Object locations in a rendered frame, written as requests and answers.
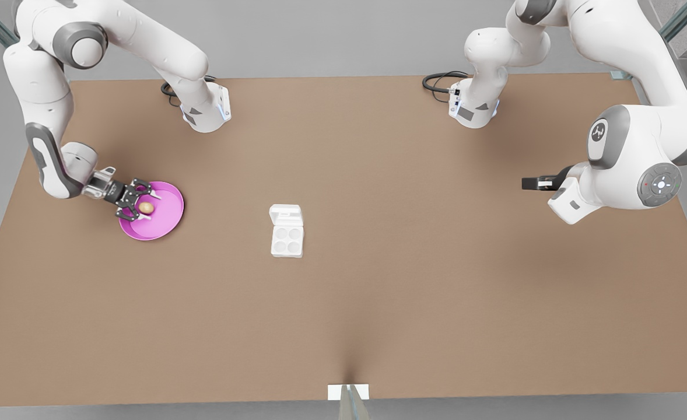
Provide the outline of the white egg box lid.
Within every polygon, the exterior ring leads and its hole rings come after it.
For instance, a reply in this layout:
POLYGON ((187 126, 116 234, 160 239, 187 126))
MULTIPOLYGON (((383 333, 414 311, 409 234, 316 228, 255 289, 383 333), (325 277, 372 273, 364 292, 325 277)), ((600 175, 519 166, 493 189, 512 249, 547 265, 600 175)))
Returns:
POLYGON ((302 227, 303 214, 299 205, 274 204, 269 208, 272 224, 275 227, 302 227))

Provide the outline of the white egg box base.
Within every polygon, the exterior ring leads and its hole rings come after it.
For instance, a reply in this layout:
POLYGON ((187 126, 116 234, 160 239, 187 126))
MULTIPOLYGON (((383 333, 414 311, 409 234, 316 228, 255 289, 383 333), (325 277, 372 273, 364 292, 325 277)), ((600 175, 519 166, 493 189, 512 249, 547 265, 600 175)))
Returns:
POLYGON ((274 257, 302 258, 303 240, 303 226, 274 226, 271 254, 274 257))

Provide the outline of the pink round plate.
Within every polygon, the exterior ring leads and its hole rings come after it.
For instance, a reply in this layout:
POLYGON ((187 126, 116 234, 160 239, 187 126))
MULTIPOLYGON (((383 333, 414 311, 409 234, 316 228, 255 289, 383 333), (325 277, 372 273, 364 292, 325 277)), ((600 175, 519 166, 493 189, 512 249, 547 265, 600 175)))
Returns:
POLYGON ((133 222, 118 218, 122 231, 139 241, 152 241, 169 234, 183 218, 184 198, 179 189, 162 181, 152 181, 150 184, 152 191, 160 198, 143 195, 136 202, 138 205, 142 202, 152 204, 153 212, 149 214, 150 218, 133 222))

